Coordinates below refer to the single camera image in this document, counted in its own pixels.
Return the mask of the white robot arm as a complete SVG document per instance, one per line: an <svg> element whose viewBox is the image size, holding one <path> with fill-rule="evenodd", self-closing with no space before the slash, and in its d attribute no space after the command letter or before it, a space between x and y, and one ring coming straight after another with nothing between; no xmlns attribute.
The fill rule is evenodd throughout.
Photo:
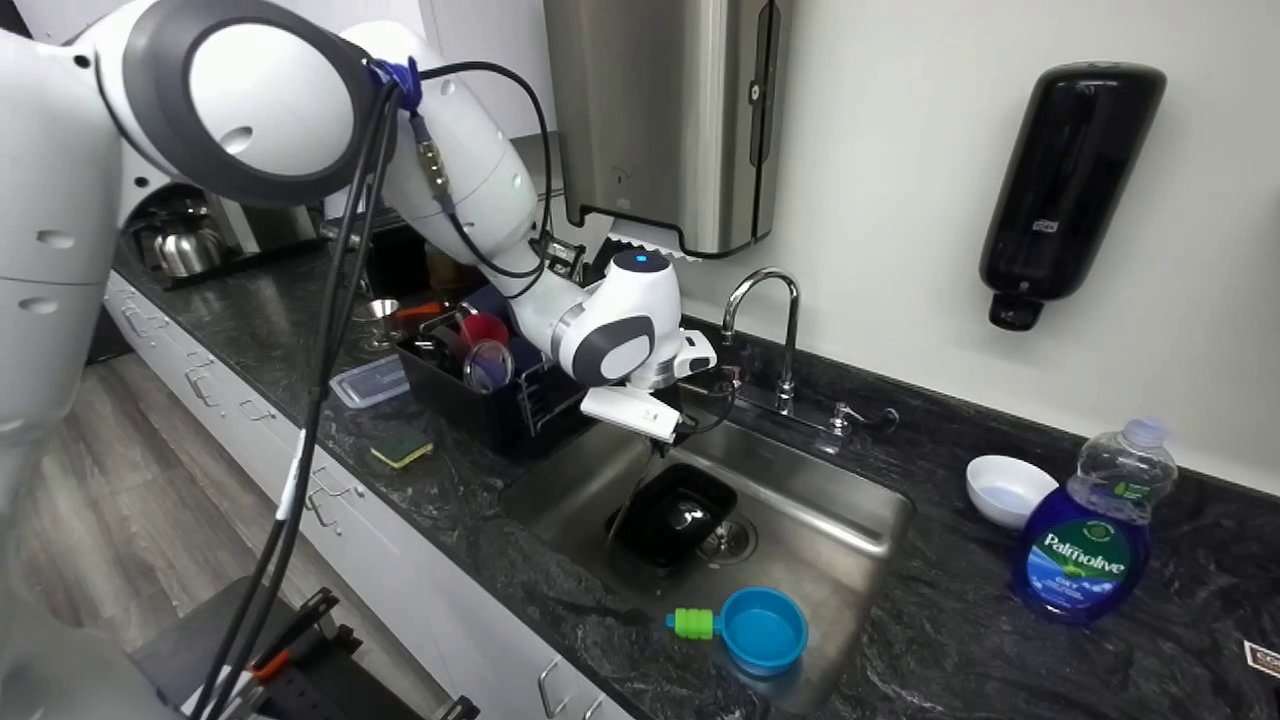
<svg viewBox="0 0 1280 720"><path fill-rule="evenodd" d="M343 196L396 211L504 290L517 332L584 386L581 411L673 439L656 392L709 373L677 267L619 251L581 289L534 251L526 164L414 32L331 32L276 0L125 0L70 45L0 37L0 521L77 400L115 236L169 177L239 205Z"/></svg>

